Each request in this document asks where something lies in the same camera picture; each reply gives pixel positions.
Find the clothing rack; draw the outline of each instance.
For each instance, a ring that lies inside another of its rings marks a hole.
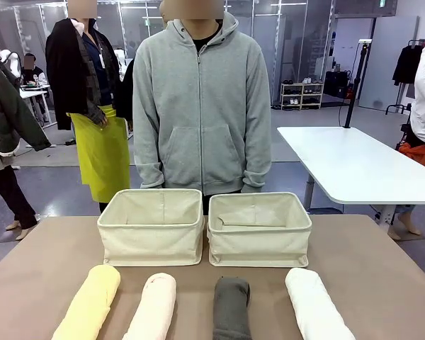
[[[425,46],[425,39],[418,39],[418,40],[410,40],[409,42],[408,42],[408,46],[411,46],[411,48],[414,48],[416,45],[420,45],[420,44],[417,44],[417,42],[418,43],[423,43],[424,44],[424,46]],[[408,104],[408,106],[404,106],[404,105],[402,105],[402,104],[398,104],[398,102],[400,101],[400,96],[401,96],[401,94],[402,94],[402,89],[404,88],[403,86],[401,86],[401,84],[402,83],[400,83],[399,85],[398,85],[398,95],[397,95],[397,104],[394,104],[394,105],[389,105],[387,108],[386,108],[386,110],[385,110],[385,115],[387,115],[388,113],[389,113],[389,109],[390,108],[397,108],[397,109],[402,109],[402,112],[401,112],[401,114],[403,114],[405,111],[409,111],[409,112],[411,112],[411,104]]]

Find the rolled towel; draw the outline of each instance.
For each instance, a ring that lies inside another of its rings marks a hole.
[[[112,266],[93,267],[74,296],[52,340],[96,339],[120,280],[120,273]]]
[[[215,285],[213,340],[251,340],[247,305],[250,286],[241,278],[221,278]]]
[[[154,274],[145,283],[142,299],[123,340],[165,340],[176,300],[176,281]]]
[[[285,284],[304,340],[356,340],[317,273],[293,268]]]

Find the hand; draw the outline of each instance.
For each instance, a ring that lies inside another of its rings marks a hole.
[[[107,117],[104,117],[104,119],[99,123],[99,126],[101,126],[102,128],[105,128],[107,124],[108,124]]]

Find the shoe rack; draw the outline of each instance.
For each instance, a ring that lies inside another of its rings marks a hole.
[[[283,108],[292,108],[302,110],[303,108],[318,107],[321,108],[323,99],[324,83],[317,82],[311,84],[294,83],[281,84],[280,105]]]

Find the blue shirt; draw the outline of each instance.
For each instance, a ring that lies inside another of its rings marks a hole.
[[[107,72],[102,67],[101,58],[99,57],[101,52],[87,34],[82,35],[82,40],[84,41],[86,51],[88,52],[96,71],[99,89],[101,90],[101,105],[111,105],[113,102],[112,92],[108,85]]]

